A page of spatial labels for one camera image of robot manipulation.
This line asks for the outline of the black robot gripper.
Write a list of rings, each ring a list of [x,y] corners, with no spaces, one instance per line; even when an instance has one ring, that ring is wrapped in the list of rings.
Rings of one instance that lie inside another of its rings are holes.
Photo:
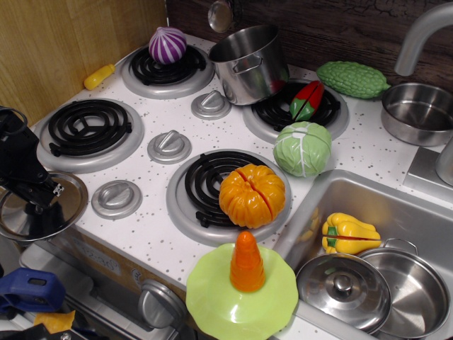
[[[38,161],[39,139],[24,114],[1,107],[1,185],[25,201],[46,209],[64,191]]]

